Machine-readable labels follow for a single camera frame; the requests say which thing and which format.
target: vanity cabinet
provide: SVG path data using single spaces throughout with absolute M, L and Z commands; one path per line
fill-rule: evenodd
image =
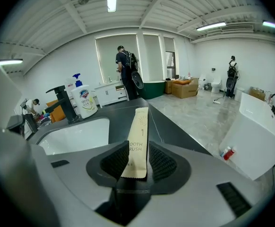
M 121 81 L 101 84 L 95 87 L 100 107 L 122 101 L 128 101 L 126 89 Z

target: white ceiling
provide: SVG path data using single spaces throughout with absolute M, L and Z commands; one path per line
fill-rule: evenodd
M 207 39 L 245 37 L 275 41 L 273 21 L 259 0 L 117 0 L 107 12 L 106 0 L 21 0 L 0 32 L 0 59 L 22 58 L 7 73 L 26 73 L 41 58 L 80 36 L 118 27 L 157 28 L 187 36 L 193 43 Z M 196 28 L 225 21 L 238 25 L 198 32 Z

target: small bottle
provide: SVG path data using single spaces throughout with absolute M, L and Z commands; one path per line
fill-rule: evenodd
M 221 157 L 223 157 L 228 152 L 228 148 L 224 149 L 223 152 L 220 154 Z
M 227 161 L 229 160 L 229 158 L 235 153 L 235 151 L 233 149 L 229 150 L 225 155 L 224 155 L 224 159 Z

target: sink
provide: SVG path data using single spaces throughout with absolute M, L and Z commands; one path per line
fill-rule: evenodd
M 108 136 L 109 119 L 101 118 L 51 132 L 39 145 L 55 155 L 108 145 Z
M 275 116 L 264 101 L 242 93 L 235 121 L 219 146 L 235 147 L 230 158 L 249 178 L 257 179 L 275 165 Z

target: white toilet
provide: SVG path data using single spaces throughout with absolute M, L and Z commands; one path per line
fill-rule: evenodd
M 206 84 L 206 75 L 201 74 L 199 78 L 199 88 L 203 88 Z
M 211 83 L 212 86 L 212 93 L 219 93 L 219 89 L 221 88 L 222 80 L 220 76 L 215 76 L 213 82 Z

